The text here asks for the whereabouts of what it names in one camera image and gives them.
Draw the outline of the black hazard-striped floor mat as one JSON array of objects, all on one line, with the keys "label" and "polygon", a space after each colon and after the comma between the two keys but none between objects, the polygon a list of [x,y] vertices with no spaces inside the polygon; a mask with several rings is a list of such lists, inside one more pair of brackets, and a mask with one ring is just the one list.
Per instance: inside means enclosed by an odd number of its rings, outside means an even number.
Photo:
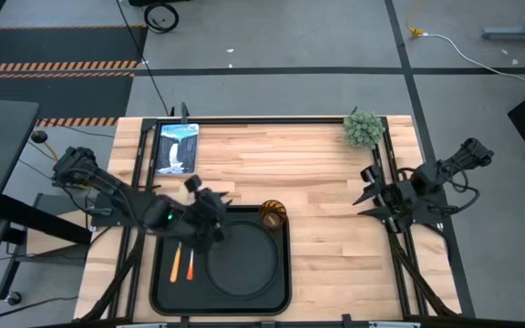
[{"label": "black hazard-striped floor mat", "polygon": [[40,127],[114,126],[125,116],[148,30],[0,27],[0,100],[40,106]]}]

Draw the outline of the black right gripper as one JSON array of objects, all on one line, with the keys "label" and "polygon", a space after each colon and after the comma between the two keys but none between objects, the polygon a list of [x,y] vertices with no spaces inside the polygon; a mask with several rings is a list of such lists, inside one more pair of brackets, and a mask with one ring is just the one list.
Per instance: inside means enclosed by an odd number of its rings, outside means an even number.
[{"label": "black right gripper", "polygon": [[372,199],[376,206],[358,212],[358,215],[384,219],[386,231],[403,233],[414,223],[416,190],[409,180],[382,185],[374,182],[364,188],[363,194],[353,203],[360,204]]}]

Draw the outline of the black aluminium table frame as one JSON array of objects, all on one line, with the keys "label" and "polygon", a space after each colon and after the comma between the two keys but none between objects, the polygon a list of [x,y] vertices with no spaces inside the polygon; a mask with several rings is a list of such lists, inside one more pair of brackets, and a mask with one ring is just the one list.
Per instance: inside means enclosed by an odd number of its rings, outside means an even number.
[{"label": "black aluminium table frame", "polygon": [[[289,322],[401,320],[394,264],[386,231],[353,207],[364,183],[360,170],[374,156],[351,149],[343,141],[343,116],[193,117],[201,125],[198,175],[203,185],[229,191],[233,204],[257,205],[279,200],[288,210],[291,231],[292,298],[274,316],[198,316],[189,324],[255,322],[277,328]],[[421,164],[417,136],[410,116],[387,116],[391,144],[399,167]],[[108,160],[108,171],[130,183],[139,152],[145,118],[120,118]],[[74,317],[91,310],[108,286],[118,262],[123,228],[115,227],[95,242],[88,256]],[[423,276],[456,313],[466,312],[458,292],[457,274],[449,264],[442,237],[413,225],[417,261]],[[136,280],[134,323],[179,323],[179,316],[155,312],[149,301],[156,239],[145,239]]]}]

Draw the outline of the black rectangular tray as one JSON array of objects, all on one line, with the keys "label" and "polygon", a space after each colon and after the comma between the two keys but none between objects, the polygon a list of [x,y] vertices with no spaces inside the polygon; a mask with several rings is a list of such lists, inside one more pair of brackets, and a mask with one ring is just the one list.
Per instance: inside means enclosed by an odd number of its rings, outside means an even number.
[{"label": "black rectangular tray", "polygon": [[[229,225],[238,220],[248,220],[263,226],[258,205],[236,205],[227,209]],[[158,238],[149,289],[149,301],[156,313],[171,316],[254,316],[277,315],[290,304],[292,298],[290,227],[285,224],[268,230],[279,247],[279,270],[275,280],[262,294],[251,299],[231,299],[216,292],[208,282],[205,272],[207,253],[194,253],[194,276],[186,280],[190,260],[189,246],[181,249],[178,280],[170,283],[170,269],[177,248],[173,239]]]}]

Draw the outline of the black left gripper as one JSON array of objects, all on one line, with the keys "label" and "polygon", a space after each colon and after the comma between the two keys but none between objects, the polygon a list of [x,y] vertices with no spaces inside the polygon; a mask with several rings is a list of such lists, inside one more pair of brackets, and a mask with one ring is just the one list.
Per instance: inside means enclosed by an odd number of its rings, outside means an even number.
[{"label": "black left gripper", "polygon": [[194,202],[188,207],[186,221],[195,232],[186,244],[197,253],[207,253],[214,244],[225,239],[226,209],[233,199],[228,191],[216,192],[210,188],[199,189],[193,195]]}]

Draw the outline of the small green artificial plant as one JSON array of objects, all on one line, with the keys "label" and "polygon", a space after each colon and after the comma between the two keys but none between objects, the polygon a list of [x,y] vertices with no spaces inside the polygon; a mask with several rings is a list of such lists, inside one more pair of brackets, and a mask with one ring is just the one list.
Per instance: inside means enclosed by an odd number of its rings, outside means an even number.
[{"label": "small green artificial plant", "polygon": [[344,139],[352,148],[375,149],[385,133],[380,117],[357,108],[343,120]]}]

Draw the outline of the waterfall picture card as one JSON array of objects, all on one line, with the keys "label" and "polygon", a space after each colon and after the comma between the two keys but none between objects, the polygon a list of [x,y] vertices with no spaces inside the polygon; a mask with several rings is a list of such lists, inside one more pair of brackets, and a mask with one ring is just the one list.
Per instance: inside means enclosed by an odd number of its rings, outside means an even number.
[{"label": "waterfall picture card", "polygon": [[165,124],[159,127],[155,172],[158,175],[189,175],[196,172],[200,126]]}]

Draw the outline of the black round plate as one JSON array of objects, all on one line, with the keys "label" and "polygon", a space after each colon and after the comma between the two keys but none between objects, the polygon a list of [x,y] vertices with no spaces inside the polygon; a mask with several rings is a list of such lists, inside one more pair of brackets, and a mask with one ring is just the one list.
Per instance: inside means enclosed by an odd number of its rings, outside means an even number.
[{"label": "black round plate", "polygon": [[264,293],[279,270],[279,247],[261,224],[238,220],[225,239],[211,247],[205,272],[211,287],[231,299],[251,299]]}]

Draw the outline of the amber faceted glass cup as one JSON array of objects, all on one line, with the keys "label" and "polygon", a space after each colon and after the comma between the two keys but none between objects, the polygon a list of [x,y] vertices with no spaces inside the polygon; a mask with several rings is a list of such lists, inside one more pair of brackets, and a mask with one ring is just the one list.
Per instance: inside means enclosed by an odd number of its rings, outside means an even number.
[{"label": "amber faceted glass cup", "polygon": [[287,211],[278,200],[265,201],[259,210],[262,225],[267,229],[280,229],[287,221]]}]

